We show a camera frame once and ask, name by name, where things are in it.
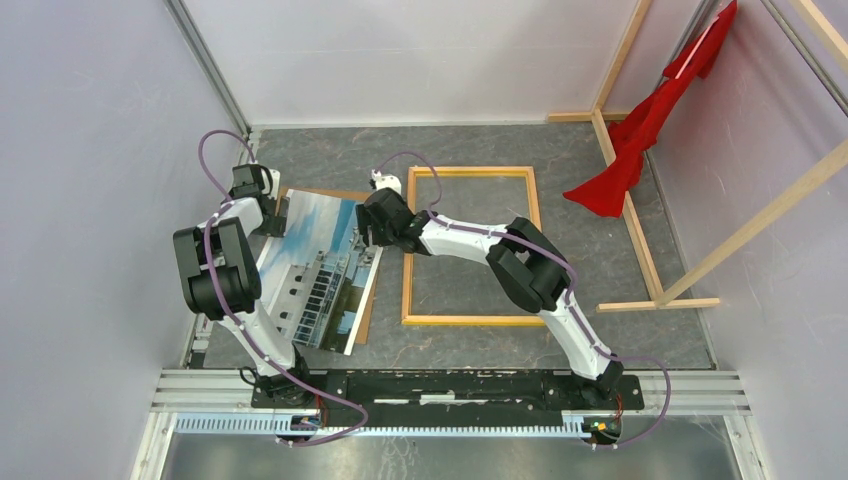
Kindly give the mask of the yellow wooden picture frame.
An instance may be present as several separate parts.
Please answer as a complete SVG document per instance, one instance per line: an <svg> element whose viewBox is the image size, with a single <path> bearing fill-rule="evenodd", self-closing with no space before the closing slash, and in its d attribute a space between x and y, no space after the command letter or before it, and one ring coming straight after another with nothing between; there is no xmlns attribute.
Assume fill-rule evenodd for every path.
<svg viewBox="0 0 848 480"><path fill-rule="evenodd" d="M536 187L534 169L530 166L483 166L483 167L437 167L430 170L427 167L411 167L407 174L407 203L410 209L416 211L418 204L417 181L421 178L519 178L526 187L526 199L529 207L529 220L541 228L540 206ZM465 222L456 228L456 222L448 221L443 227L427 227L425 239L434 240L439 256L453 256L464 260L486 265L485 256L488 248L496 243L498 237L491 226L479 225L478 232L468 232L463 228ZM405 326L482 326L482 327L542 327L544 322L535 315L418 315L412 312L414 258L411 254L404 256L402 275L401 323Z"/></svg>

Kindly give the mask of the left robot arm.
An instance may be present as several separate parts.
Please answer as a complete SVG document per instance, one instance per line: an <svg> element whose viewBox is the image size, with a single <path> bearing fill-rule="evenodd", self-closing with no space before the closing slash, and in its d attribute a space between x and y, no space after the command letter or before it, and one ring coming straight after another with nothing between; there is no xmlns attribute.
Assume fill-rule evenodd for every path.
<svg viewBox="0 0 848 480"><path fill-rule="evenodd" d="M279 176L258 164L237 166L219 210L206 222L174 233L173 244L189 309L232 333L253 364L239 370L257 399L302 407L314 381L293 343L284 338L261 302L262 283L248 237L281 238L287 204Z"/></svg>

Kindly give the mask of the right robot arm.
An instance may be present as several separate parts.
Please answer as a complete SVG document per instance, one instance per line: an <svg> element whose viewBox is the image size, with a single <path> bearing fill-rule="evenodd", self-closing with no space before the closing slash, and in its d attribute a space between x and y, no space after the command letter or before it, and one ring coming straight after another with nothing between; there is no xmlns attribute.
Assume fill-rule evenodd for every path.
<svg viewBox="0 0 848 480"><path fill-rule="evenodd" d="M576 273L529 219L481 225L413 212L396 191L383 188L355 208L368 246L397 247L406 254L446 256L490 268L506 296L535 314L565 352L578 379L580 400L602 408L618 393L623 365L591 327L576 299Z"/></svg>

